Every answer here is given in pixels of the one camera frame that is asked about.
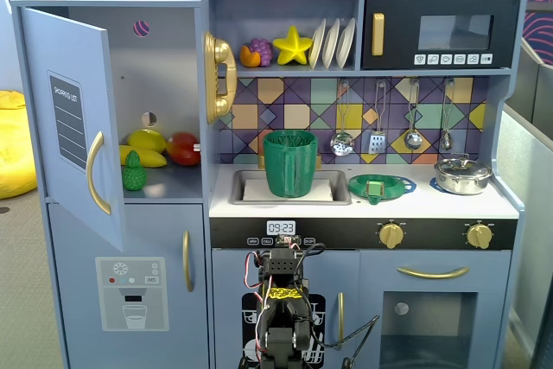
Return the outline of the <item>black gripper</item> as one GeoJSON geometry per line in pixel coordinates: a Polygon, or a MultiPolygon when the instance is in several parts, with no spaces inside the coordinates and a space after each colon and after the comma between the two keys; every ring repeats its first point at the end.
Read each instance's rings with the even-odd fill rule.
{"type": "Polygon", "coordinates": [[[303,271],[304,252],[289,247],[277,247],[258,253],[258,279],[262,288],[308,288],[303,271]]]}

